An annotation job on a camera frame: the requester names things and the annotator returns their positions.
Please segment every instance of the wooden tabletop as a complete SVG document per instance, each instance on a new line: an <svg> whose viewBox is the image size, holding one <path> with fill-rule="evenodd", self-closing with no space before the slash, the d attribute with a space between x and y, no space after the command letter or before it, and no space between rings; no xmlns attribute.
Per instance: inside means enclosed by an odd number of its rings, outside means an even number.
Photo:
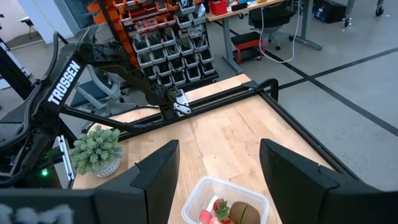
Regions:
<svg viewBox="0 0 398 224"><path fill-rule="evenodd" d="M190 91L189 101L248 82L239 75ZM114 119L129 122L157 110L127 112ZM313 161L330 167L260 96L194 116L123 141L124 158L115 174L99 178L77 175L74 189L89 189L111 180L172 139L180 141L180 171L169 223L185 223L182 207L197 182L206 175L227 180L264 194L271 203L267 224L281 223L262 174L260 139L269 138Z"/></svg>
<svg viewBox="0 0 398 224"><path fill-rule="evenodd" d="M213 13L209 12L206 15L206 18L207 18L207 21L211 22L211 21L215 21L215 20L218 20L218 19L224 19L224 18L229 17L229 16L237 15L239 13L244 13L244 12L247 12L247 11L250 11L250 10L253 10L253 9L257 9L257 8L260 8L260 7L268 6L270 4L275 4L275 3L278 3L278 2L281 2L281 1L285 1L285 0L267 0L266 2L262 2L262 3L257 3L257 1L254 1L247 8L241 9L241 10L238 10L238 11L231 11L231 8L228 7L228 12L226 14L222 14L222 15L218 15L218 16L216 16Z"/></svg>

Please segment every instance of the clear plastic container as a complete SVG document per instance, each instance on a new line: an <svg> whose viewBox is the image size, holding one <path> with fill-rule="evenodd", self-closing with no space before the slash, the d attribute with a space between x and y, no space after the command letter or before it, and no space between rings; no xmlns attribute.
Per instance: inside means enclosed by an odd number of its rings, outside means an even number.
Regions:
<svg viewBox="0 0 398 224"><path fill-rule="evenodd" d="M189 224L198 224L202 209L210 209L218 198L224 198L231 207L235 202L246 202L259 211L261 224L265 224L269 213L269 201L261 195L242 186L206 176L199 180L182 208L182 218Z"/></svg>

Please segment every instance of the red stool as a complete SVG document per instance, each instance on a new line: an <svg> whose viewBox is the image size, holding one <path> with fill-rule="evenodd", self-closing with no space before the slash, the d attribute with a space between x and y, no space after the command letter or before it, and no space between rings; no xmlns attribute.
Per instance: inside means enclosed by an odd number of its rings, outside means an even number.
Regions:
<svg viewBox="0 0 398 224"><path fill-rule="evenodd" d="M234 51L236 63L241 63L242 59L244 58L262 57L262 53L256 49L259 46L259 40L260 34L257 32L250 32L232 37L231 41L236 47L236 51ZM262 40L261 50L263 52L266 50L266 46Z"/></svg>

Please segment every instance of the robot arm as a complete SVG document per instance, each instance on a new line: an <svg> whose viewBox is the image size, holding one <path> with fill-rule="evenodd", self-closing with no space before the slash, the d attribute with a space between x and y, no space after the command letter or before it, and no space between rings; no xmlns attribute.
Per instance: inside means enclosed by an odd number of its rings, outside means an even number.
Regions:
<svg viewBox="0 0 398 224"><path fill-rule="evenodd" d="M46 153L58 135L59 114L87 65L118 74L142 91L148 103L159 106L163 119L177 116L177 92L152 82L135 68L121 45L68 44L57 33L54 43L58 38L66 45L58 55L55 44L54 58L44 79L37 81L22 105L0 120L0 187L10 187L48 163Z"/></svg>

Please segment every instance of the red box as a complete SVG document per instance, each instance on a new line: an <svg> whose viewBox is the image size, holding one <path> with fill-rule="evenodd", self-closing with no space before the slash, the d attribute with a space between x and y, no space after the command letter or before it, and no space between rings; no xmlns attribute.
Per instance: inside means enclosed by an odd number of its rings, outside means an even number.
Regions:
<svg viewBox="0 0 398 224"><path fill-rule="evenodd" d="M227 11L226 11L226 0L221 0L219 2L210 1L209 3L210 3L210 11L214 15L219 16L219 15L227 13Z"/></svg>

